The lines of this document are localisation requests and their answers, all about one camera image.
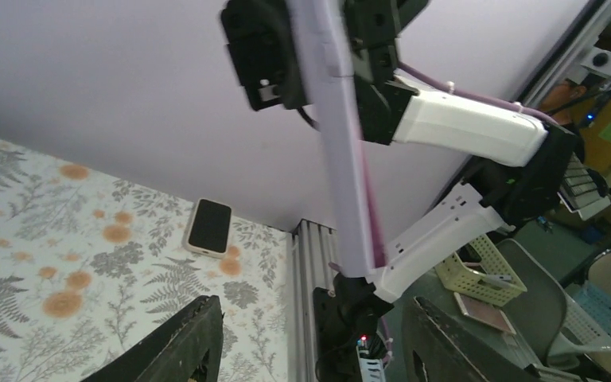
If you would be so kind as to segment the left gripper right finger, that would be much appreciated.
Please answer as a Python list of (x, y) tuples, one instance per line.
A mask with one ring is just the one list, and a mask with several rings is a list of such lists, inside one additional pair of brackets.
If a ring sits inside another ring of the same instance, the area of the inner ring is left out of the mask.
[(425, 298), (404, 304), (403, 359), (408, 381), (537, 381)]

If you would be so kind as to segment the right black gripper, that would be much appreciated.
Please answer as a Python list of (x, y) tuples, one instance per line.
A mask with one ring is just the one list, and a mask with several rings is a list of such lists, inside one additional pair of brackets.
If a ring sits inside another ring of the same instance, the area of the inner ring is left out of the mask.
[[(342, 1), (354, 68), (362, 139), (388, 145), (418, 90), (395, 74), (397, 37), (428, 5), (426, 1)], [(281, 104), (316, 125), (309, 104), (284, 1), (228, 1), (220, 13), (227, 49), (239, 84), (254, 111)]]

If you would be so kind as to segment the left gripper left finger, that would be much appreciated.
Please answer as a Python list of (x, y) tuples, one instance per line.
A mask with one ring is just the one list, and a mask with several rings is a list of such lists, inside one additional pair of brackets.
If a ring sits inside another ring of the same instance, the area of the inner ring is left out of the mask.
[(217, 381), (223, 352), (220, 299), (201, 295), (86, 381)]

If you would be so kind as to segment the lilac phone case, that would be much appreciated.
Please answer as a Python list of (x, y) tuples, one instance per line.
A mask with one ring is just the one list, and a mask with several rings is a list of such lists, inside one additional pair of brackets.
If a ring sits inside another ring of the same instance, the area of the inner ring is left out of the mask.
[(302, 81), (316, 113), (338, 233), (338, 266), (349, 278), (375, 270), (351, 49), (338, 1), (290, 1)]

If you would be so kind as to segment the black phone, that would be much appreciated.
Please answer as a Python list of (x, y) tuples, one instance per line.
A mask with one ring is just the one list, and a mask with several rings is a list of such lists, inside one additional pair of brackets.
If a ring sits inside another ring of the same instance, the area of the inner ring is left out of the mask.
[(222, 259), (231, 237), (232, 207), (208, 198), (193, 206), (182, 236), (182, 247), (193, 254)]
[(378, 213), (374, 189), (371, 182), (371, 176), (368, 168), (368, 162), (364, 153), (364, 141), (359, 140), (360, 147), (360, 163), (362, 165), (364, 175), (364, 188), (366, 193), (366, 204), (368, 208), (370, 236), (372, 242), (372, 254), (374, 268), (385, 267), (387, 264), (387, 255), (385, 253), (383, 233), (378, 221)]

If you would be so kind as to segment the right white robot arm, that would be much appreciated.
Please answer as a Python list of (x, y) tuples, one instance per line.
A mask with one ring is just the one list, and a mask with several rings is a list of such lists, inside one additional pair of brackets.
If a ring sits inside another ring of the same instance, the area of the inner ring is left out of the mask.
[[(558, 203), (578, 139), (520, 104), (400, 77), (399, 34), (424, 1), (229, 1), (220, 23), (255, 111), (281, 105), (316, 130), (338, 224), (333, 296), (316, 289), (313, 331), (356, 341), (421, 275), (470, 240)], [(366, 142), (418, 143), (469, 156), (440, 201), (384, 242)]]

